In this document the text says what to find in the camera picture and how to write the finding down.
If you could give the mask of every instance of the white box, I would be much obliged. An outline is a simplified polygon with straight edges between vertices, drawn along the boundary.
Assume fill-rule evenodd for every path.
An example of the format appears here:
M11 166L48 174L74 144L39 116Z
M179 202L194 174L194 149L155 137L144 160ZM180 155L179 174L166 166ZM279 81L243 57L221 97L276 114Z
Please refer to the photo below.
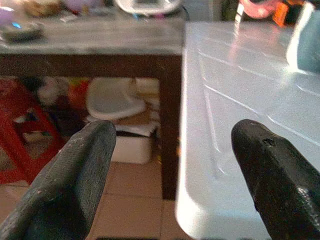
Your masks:
M111 161L146 164L151 161L153 142L153 137L117 136Z

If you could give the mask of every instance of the white container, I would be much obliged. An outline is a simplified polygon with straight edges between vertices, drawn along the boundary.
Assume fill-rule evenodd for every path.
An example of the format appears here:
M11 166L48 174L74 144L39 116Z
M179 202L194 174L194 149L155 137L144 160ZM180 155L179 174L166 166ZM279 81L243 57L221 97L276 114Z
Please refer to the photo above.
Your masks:
M146 136L117 136L112 162L146 164L151 161L153 138Z
M185 32L177 222L194 239L270 239L231 130L240 120L258 121L320 171L320 75L289 67L290 28L197 22Z
M117 120L145 111L145 102L130 96L130 82L131 78L95 78L86 98L90 115L101 120Z

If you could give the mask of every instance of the white appliance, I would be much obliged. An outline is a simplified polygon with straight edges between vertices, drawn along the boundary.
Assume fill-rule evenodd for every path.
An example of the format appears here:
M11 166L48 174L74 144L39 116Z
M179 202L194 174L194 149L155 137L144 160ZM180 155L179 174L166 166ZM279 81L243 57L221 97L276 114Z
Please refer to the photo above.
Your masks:
M183 0L115 0L125 12L139 15L167 14L176 10Z

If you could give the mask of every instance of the tile floor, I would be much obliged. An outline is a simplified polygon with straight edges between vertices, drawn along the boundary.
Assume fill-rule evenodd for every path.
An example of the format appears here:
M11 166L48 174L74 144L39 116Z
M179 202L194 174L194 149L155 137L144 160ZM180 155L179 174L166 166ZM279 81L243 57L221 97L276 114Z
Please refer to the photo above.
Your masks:
M24 181L0 185L0 223L27 189ZM174 209L174 201L162 200L161 164L158 161L143 165L112 162L86 240L98 237L191 240L178 226Z

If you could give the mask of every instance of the electronic device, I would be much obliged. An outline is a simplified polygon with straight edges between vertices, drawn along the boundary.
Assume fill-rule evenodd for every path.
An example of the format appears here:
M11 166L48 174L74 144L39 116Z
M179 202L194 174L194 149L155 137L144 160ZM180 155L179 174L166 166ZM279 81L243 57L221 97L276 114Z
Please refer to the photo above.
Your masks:
M125 12L138 15L160 15L176 10L183 0L115 0Z
M0 26L0 38L6 42L21 42L31 39L37 39L42 36L43 26L38 23L12 22Z

